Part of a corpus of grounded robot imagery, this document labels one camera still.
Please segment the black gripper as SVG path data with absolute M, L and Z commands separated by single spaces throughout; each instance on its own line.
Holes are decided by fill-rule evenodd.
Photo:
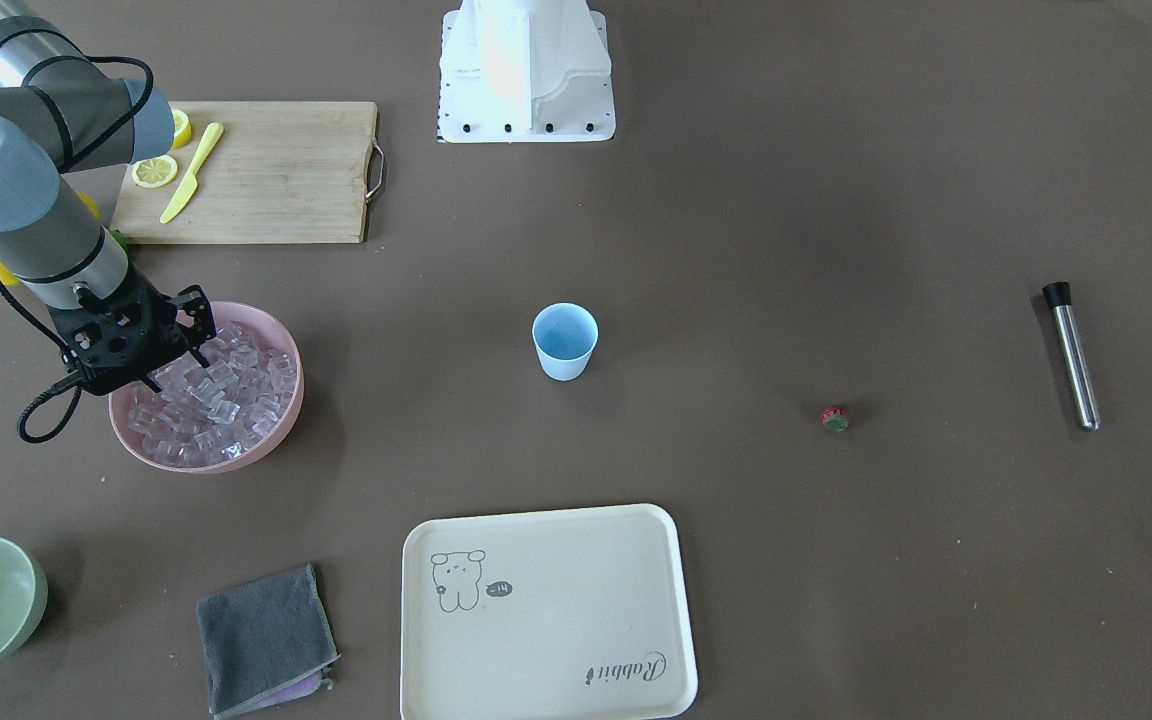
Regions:
M 67 374 L 58 382 L 59 389 L 78 387 L 104 396 L 138 381 L 161 393 L 157 369 L 185 354 L 198 365 L 211 366 L 207 344 L 217 336 L 217 324 L 200 286 L 169 297 L 131 265 L 123 282 L 104 300 L 92 290 L 70 296 L 79 306 L 47 310 L 67 346 Z

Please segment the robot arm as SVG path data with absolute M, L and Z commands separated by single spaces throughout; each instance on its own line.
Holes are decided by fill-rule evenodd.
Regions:
M 200 287 L 156 290 L 67 182 L 172 149 L 154 74 L 114 78 L 108 63 L 23 1 L 0 1 L 0 263 L 47 309 L 67 365 L 60 388 L 97 396 L 150 382 L 215 333 Z

